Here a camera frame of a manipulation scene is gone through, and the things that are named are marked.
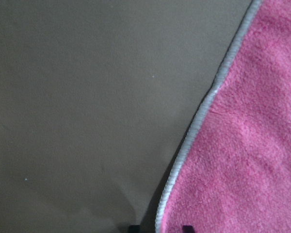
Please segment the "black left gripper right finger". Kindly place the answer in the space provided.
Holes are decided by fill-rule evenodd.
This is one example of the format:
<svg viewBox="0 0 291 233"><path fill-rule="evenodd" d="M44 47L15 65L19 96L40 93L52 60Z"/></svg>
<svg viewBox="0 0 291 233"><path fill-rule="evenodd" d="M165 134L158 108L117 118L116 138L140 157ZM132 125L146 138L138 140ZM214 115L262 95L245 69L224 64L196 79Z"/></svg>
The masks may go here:
<svg viewBox="0 0 291 233"><path fill-rule="evenodd" d="M183 233L193 233L193 226L191 225L183 225L182 226Z"/></svg>

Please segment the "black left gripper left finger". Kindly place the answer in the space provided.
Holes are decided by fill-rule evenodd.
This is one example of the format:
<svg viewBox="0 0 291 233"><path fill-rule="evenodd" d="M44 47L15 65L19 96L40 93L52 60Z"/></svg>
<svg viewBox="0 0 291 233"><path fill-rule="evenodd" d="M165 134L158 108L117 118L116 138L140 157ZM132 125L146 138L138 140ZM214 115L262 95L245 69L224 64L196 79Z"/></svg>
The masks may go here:
<svg viewBox="0 0 291 233"><path fill-rule="evenodd" d="M140 232L140 225L129 226L129 233L139 233L139 232Z"/></svg>

